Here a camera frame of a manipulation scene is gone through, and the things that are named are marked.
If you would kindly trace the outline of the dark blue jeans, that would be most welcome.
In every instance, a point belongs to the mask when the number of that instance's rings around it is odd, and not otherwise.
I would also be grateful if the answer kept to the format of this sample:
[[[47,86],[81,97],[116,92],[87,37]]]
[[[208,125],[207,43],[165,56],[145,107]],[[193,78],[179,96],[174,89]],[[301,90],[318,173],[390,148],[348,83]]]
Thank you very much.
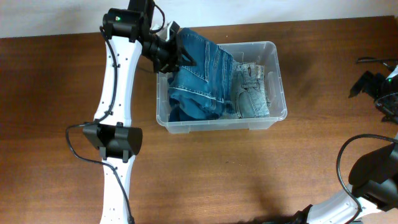
[[[219,119],[231,109],[233,56],[193,30],[179,36],[197,64],[181,66],[168,79],[169,121]]]

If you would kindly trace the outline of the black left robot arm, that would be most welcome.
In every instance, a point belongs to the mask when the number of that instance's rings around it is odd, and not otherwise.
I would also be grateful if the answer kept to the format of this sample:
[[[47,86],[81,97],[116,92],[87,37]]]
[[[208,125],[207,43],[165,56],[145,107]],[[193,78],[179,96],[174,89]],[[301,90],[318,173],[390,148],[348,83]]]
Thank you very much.
[[[81,125],[99,151],[104,171],[101,223],[134,223],[129,188],[134,160],[141,146],[141,128],[132,127],[131,100],[139,58],[153,63],[155,72],[176,72],[196,65],[178,36],[176,22],[152,28],[154,1],[130,1],[127,9],[111,8],[100,27],[106,44],[106,69],[100,102],[93,121]]]

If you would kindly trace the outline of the light blue jeans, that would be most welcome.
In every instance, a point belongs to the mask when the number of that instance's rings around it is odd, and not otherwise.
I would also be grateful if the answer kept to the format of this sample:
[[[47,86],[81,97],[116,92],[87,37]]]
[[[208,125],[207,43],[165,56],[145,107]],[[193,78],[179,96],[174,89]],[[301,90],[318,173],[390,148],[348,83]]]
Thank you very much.
[[[233,62],[231,103],[221,119],[269,117],[271,105],[265,90],[264,66],[254,62]]]

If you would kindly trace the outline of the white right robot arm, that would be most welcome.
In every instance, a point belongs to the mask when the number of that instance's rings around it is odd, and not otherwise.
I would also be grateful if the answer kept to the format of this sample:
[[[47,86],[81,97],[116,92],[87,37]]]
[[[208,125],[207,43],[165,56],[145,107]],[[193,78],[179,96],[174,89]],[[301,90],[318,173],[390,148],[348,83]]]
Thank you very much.
[[[384,114],[382,121],[397,123],[397,67],[390,74],[365,72],[350,90],[351,96],[365,92]],[[359,139],[378,139],[388,145],[361,156],[352,167],[348,182],[341,176],[341,158],[350,143]],[[397,208],[397,138],[359,134],[349,138],[336,158],[336,174],[342,190],[328,200],[298,211],[292,223],[359,223],[361,217]]]

